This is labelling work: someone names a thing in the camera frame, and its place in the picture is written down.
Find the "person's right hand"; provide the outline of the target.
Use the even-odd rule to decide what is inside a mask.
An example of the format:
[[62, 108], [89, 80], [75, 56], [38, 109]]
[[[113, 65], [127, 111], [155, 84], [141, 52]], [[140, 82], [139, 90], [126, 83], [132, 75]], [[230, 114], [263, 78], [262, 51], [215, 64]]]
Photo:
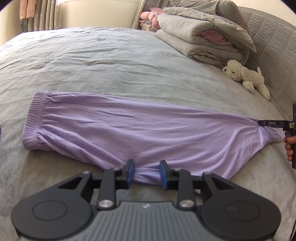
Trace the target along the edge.
[[293, 156], [293, 150], [292, 150], [292, 144], [296, 143], [296, 136], [292, 136], [292, 137], [285, 137], [283, 139], [284, 143], [285, 143], [285, 149], [287, 151], [287, 160], [289, 162], [292, 161], [292, 156]]

